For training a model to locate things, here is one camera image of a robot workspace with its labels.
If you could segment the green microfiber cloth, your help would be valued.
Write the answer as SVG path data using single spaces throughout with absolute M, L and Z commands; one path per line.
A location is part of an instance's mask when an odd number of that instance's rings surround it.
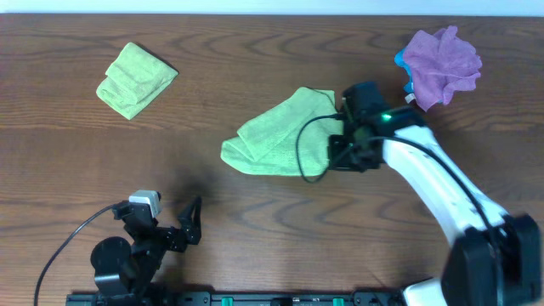
M 343 130 L 335 92 L 300 87 L 288 99 L 243 124 L 222 143 L 220 157 L 250 175 L 321 174 L 329 164 L 328 139 Z

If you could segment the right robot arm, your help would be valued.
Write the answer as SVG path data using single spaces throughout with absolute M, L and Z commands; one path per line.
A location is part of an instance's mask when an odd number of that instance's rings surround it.
M 541 232 L 529 215 L 492 201 L 440 147 L 411 108 L 343 107 L 343 133 L 330 142 L 343 171 L 385 164 L 402 176 L 437 220 L 450 245 L 442 275 L 407 286 L 406 305 L 526 305 L 542 297 Z

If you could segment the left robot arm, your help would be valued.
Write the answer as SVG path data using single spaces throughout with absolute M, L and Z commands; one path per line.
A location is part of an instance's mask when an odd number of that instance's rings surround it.
M 99 289 L 99 305 L 174 305 L 175 296 L 152 282 L 167 252 L 184 252 L 201 239 L 201 198 L 196 197 L 178 215 L 180 227 L 160 227 L 156 216 L 161 196 L 140 190 L 112 208 L 132 237 L 114 236 L 93 249 L 90 262 Z

